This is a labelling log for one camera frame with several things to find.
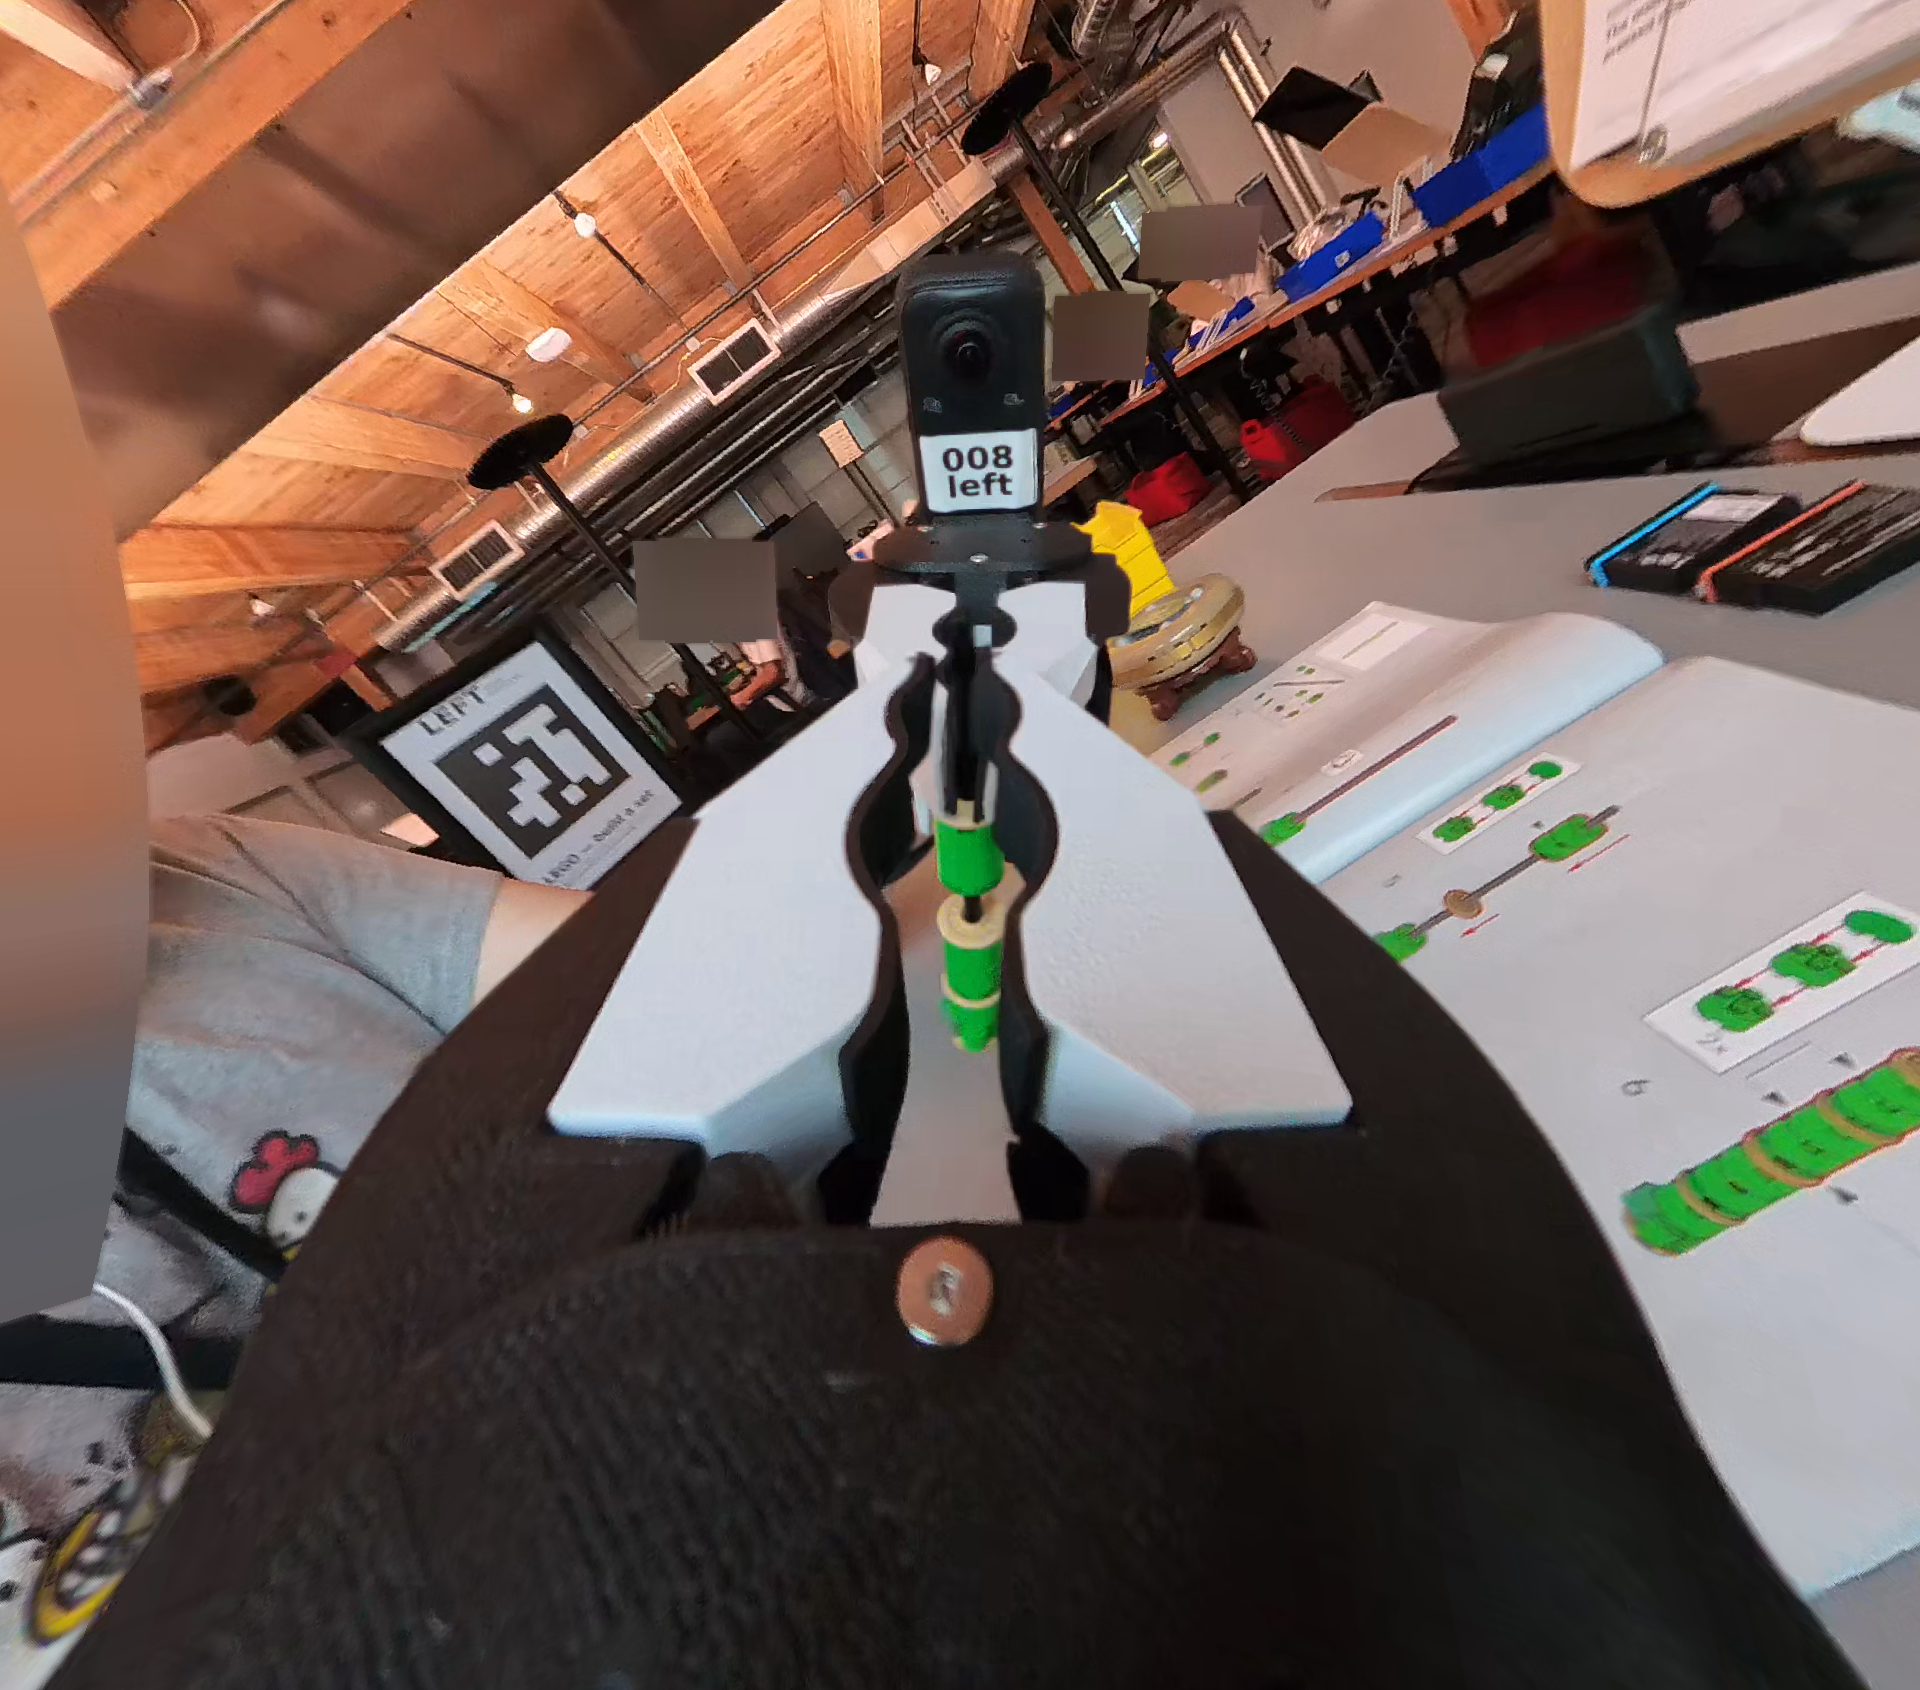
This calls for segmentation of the white flat stand base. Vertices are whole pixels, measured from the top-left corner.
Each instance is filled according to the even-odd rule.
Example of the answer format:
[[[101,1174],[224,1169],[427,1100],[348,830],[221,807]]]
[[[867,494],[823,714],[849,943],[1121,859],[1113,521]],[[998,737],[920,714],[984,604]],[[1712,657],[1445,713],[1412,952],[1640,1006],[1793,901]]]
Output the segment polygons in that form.
[[[1796,430],[1813,451],[1891,448],[1918,443],[1918,341],[1895,348],[1813,406]]]

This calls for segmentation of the black toy axle rod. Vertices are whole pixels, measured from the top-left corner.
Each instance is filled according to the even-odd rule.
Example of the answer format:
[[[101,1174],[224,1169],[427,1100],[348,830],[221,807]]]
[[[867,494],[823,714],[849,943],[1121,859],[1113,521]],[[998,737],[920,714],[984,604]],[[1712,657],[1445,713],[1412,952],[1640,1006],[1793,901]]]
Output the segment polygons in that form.
[[[992,673],[992,653],[972,653],[964,643],[960,617],[948,630],[945,702],[940,720],[942,742],[935,764],[934,819],[972,819],[993,827],[995,774],[981,742],[980,678]]]

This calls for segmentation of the red plastic container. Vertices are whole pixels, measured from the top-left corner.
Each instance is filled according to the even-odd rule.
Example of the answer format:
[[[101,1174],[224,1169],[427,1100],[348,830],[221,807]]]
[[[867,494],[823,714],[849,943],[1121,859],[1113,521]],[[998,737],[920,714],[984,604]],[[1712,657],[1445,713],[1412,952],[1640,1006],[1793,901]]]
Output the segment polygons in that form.
[[[1240,448],[1253,478],[1279,482],[1357,423],[1356,406],[1325,378],[1307,378],[1276,406],[1240,423]]]
[[[1662,300],[1667,280],[1667,255],[1641,221],[1561,213],[1469,275],[1462,361],[1475,370],[1498,369],[1591,335]]]
[[[1150,533],[1174,537],[1201,534],[1236,509],[1231,489],[1204,472],[1187,455],[1141,471],[1128,482],[1124,502]]]

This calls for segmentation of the black battery pack orange edge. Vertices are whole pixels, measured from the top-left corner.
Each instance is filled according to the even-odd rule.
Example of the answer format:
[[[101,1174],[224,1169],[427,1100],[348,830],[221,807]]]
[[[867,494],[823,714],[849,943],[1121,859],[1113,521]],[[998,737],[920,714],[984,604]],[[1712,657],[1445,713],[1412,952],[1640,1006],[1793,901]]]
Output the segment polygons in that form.
[[[1705,604],[1825,619],[1918,564],[1918,491],[1847,482],[1709,567]]]

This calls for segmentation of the black case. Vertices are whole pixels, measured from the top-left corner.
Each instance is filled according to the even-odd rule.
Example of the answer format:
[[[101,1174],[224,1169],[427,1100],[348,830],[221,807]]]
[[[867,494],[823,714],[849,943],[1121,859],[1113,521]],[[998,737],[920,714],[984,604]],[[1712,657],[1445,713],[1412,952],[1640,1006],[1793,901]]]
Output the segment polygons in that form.
[[[1480,369],[1436,401],[1451,453],[1412,494],[1636,476],[1717,446],[1667,304]]]

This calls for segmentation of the blue plastic bin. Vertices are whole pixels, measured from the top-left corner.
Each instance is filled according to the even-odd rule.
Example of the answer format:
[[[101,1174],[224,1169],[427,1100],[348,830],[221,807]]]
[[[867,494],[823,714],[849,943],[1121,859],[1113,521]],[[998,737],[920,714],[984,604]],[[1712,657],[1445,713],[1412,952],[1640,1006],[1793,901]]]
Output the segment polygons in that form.
[[[1543,164],[1549,164],[1549,126],[1545,107],[1537,100],[1475,149],[1413,185],[1412,204],[1430,230],[1448,229]]]
[[[1301,303],[1339,284],[1356,265],[1372,258],[1386,240],[1386,221],[1377,210],[1365,210],[1346,221],[1306,256],[1288,262],[1276,280],[1276,291],[1288,303]]]

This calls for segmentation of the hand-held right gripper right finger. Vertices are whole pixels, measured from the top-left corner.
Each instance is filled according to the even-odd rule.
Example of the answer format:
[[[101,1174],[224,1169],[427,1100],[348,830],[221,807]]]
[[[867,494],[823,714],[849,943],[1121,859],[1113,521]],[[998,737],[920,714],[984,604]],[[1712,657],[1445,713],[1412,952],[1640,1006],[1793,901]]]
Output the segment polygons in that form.
[[[1331,1131],[1353,1098],[1198,799],[1052,719],[992,742],[1005,919],[998,1079],[1019,1221],[1076,1222],[1144,1151]]]

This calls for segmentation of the black disc pole stand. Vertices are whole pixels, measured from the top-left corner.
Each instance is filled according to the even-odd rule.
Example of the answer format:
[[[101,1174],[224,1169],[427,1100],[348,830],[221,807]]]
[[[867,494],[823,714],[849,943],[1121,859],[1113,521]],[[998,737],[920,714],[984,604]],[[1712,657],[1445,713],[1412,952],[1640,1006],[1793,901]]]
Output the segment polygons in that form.
[[[508,486],[531,482],[546,502],[557,512],[607,577],[623,590],[633,615],[639,613],[638,580],[627,556],[612,551],[612,545],[587,521],[586,510],[572,493],[554,476],[554,463],[577,436],[577,423],[563,412],[533,414],[492,438],[471,461],[464,475],[466,486],[476,494],[493,494]]]

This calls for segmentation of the black monitor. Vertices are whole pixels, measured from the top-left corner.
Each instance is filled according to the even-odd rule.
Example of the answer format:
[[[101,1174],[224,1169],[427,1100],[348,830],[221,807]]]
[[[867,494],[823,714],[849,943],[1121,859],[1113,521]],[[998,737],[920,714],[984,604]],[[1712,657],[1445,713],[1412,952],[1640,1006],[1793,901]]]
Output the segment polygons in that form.
[[[1356,83],[1338,83],[1306,68],[1289,68],[1263,94],[1253,125],[1278,141],[1328,154],[1356,119],[1379,104],[1379,89],[1362,73]]]

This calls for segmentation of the yellow plastic storage bin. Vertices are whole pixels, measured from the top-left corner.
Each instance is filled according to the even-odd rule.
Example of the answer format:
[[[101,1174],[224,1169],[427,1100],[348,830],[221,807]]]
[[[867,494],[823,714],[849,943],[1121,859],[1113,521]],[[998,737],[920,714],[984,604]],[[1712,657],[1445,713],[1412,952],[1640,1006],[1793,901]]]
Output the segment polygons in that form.
[[[1129,502],[1095,502],[1092,516],[1077,523],[1077,528],[1095,555],[1113,561],[1125,577],[1129,619],[1138,619],[1176,592],[1176,580],[1168,573],[1150,526],[1141,512]]]

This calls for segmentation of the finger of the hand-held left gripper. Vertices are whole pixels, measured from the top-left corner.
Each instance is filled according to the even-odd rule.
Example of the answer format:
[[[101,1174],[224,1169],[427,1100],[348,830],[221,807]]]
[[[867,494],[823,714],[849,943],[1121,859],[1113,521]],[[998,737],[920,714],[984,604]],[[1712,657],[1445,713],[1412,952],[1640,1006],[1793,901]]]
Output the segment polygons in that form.
[[[954,590],[923,582],[875,582],[853,644],[856,714],[883,714],[905,696],[929,707],[948,701],[948,643]]]
[[[1077,580],[1031,582],[1000,599],[1012,637],[990,649],[990,742],[1061,719],[1076,733],[1113,742],[1100,690],[1103,647],[1087,617],[1089,590]]]

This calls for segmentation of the black-framed marker sign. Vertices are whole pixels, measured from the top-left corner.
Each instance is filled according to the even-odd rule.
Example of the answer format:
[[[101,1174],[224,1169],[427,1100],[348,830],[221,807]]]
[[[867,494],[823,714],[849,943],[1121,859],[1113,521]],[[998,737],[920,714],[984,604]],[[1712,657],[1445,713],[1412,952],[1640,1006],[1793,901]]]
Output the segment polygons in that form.
[[[458,854],[587,893],[688,799],[638,719],[546,622],[352,725],[352,756]]]

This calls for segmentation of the tan toy brick pot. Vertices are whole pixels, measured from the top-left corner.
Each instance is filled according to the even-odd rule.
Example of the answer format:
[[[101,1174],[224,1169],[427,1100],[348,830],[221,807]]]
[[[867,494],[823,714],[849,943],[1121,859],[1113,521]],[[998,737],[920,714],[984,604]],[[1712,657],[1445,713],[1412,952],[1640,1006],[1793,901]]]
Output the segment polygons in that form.
[[[1208,573],[1154,599],[1107,641],[1113,690],[1138,696],[1154,723],[1170,723],[1190,696],[1256,668],[1242,622],[1244,590],[1225,574]]]

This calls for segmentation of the grey desk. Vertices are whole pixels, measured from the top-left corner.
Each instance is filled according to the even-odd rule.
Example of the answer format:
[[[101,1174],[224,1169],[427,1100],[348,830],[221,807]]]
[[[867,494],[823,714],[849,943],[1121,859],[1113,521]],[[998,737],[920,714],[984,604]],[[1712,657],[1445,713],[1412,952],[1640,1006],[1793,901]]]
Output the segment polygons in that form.
[[[1735,310],[1684,331],[1715,430],[1765,455],[1722,466],[1739,485],[1811,501],[1851,468],[1916,486],[1916,445],[1861,455],[1797,443],[1800,423],[1916,339],[1916,266]],[[1453,440],[1436,397],[1384,406],[1201,534],[1160,546],[1174,574],[1223,574],[1245,594],[1242,637],[1263,659],[1303,647],[1367,600],[1469,622],[1579,613],[1667,655],[1713,655],[1916,709],[1918,599],[1907,571],[1825,619],[1609,594],[1582,564],[1715,468],[1317,504],[1331,486],[1413,480]]]

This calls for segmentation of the black battery pack blue edge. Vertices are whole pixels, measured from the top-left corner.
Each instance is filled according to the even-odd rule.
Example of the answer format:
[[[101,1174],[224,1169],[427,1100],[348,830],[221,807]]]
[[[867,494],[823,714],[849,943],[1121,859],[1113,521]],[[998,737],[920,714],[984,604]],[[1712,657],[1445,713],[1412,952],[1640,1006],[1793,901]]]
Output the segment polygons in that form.
[[[1707,571],[1802,512],[1791,494],[1707,482],[1602,546],[1583,573],[1596,590],[1689,596]]]

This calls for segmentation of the grey printed shirt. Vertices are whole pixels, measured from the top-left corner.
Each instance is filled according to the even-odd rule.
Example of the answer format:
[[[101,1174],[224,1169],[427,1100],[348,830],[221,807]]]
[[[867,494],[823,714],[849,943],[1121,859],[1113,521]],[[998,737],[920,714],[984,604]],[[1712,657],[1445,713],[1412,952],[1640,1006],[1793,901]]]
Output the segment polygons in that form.
[[[3,1327],[3,1686],[46,1685],[176,1509],[275,1281],[471,1012],[504,879],[227,815],[155,824],[93,1286]]]

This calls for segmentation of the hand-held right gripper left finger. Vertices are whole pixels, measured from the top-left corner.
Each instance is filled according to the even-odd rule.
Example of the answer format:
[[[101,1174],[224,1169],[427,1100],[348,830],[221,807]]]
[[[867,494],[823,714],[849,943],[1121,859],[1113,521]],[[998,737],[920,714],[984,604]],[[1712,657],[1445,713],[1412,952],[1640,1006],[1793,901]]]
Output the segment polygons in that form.
[[[910,1063],[888,889],[929,848],[910,776],[935,665],[910,651],[693,819],[546,1106],[556,1135],[764,1159],[823,1221],[869,1221]]]

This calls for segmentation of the open instruction booklet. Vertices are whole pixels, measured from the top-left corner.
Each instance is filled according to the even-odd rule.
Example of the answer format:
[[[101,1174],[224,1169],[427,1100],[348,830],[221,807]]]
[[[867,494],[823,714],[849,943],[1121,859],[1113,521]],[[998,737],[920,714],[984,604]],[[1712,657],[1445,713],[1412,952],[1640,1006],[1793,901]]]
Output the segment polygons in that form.
[[[1916,713],[1373,600],[1154,764],[1499,1072],[1788,1579],[1916,1548]]]

